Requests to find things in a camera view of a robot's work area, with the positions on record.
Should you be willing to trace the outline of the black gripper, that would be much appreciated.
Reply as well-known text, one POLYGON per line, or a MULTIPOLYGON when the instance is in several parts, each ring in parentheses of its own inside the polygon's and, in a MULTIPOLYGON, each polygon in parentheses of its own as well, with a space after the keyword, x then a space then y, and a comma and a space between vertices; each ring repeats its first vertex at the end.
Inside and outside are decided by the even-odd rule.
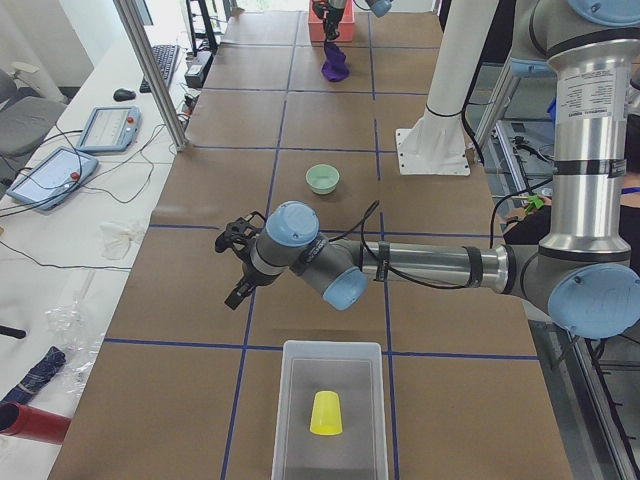
POLYGON ((243 276, 236 287, 226 297, 224 303, 229 308, 237 308, 246 297, 250 296, 258 287, 271 285, 275 281, 274 275, 259 271, 252 263, 242 265, 243 276))
POLYGON ((347 3, 347 0, 326 0, 322 2, 322 21, 326 42, 335 42, 339 38, 338 26, 343 19, 347 3))

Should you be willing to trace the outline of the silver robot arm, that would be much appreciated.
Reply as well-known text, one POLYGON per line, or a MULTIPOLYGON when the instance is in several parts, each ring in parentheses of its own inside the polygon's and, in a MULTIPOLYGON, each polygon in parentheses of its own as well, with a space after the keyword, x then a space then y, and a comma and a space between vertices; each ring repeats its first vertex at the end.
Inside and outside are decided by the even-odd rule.
POLYGON ((609 338, 633 326, 639 277, 619 221, 639 5, 520 1, 513 34, 514 63, 545 64, 556 75, 551 222, 540 243, 481 250, 329 238, 310 206, 288 201, 262 227, 243 216, 217 237, 215 250, 233 251, 242 264, 227 306, 290 271, 338 310, 351 307, 370 281, 401 279, 512 295, 579 337, 609 338))
MULTIPOLYGON (((346 10, 347 0, 314 1, 312 10, 321 20, 326 42, 340 37, 339 24, 346 10)), ((366 1, 367 8, 378 18, 389 12, 392 2, 388 0, 366 1)))

